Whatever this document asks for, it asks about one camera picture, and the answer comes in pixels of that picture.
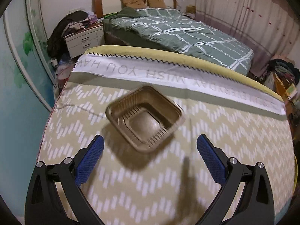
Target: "drawer handle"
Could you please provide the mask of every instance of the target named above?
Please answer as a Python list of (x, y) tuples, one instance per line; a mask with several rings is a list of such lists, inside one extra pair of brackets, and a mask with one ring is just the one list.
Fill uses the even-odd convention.
[(90, 45), (91, 45), (91, 44), (89, 43), (89, 44), (83, 46), (83, 48), (87, 48), (87, 47), (89, 47)]
[(86, 38), (82, 39), (81, 41), (82, 41), (82, 42), (85, 42), (85, 41), (87, 41), (89, 38), (90, 38), (90, 37), (86, 37)]

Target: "white fabric strip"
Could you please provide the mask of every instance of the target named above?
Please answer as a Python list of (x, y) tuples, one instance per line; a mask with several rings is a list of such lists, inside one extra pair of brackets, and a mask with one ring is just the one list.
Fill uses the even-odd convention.
[(284, 103), (271, 95), (211, 73), (146, 59), (82, 55), (73, 72), (189, 89), (285, 115)]

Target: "yellow patterned mattress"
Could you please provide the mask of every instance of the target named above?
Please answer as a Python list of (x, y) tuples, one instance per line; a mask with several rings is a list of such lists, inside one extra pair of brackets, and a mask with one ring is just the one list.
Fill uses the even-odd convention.
[[(143, 84), (170, 97), (186, 117), (173, 138), (147, 155), (127, 144), (105, 116), (111, 101)], [(49, 117), (38, 161), (50, 165), (73, 157), (96, 134), (105, 148), (81, 190), (106, 225), (194, 225), (220, 189), (197, 151), (200, 134), (243, 164), (264, 163), (277, 218), (293, 194), (293, 144), (282, 99), (201, 59), (121, 46), (88, 50)], [(57, 187), (68, 216), (76, 219)], [(242, 190), (241, 184), (226, 219)]]

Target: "blue gripper pad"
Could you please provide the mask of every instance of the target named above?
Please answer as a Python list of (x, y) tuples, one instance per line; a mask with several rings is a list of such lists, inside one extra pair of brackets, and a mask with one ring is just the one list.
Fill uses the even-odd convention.
[(75, 183), (78, 187), (88, 180), (94, 166), (103, 152), (103, 149), (104, 139), (102, 136), (99, 136), (76, 168)]
[(214, 181), (223, 185), (226, 182), (226, 170), (213, 148), (203, 136), (197, 139), (197, 149)]

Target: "metal screw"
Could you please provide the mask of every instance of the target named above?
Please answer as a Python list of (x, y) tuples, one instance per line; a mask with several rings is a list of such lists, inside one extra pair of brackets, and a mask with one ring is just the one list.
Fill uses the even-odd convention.
[(72, 158), (70, 158), (70, 157), (67, 157), (66, 159), (64, 159), (65, 164), (69, 164), (69, 163), (71, 163), (71, 161), (72, 161)]
[(238, 162), (238, 160), (237, 160), (236, 158), (234, 158), (234, 157), (231, 157), (231, 158), (229, 159), (229, 161), (230, 161), (232, 164), (236, 164), (236, 163)]
[(43, 162), (38, 162), (38, 163), (36, 164), (37, 167), (41, 167), (42, 165), (43, 165)]
[(264, 168), (264, 166), (265, 166), (262, 162), (259, 162), (257, 165), (259, 168)]

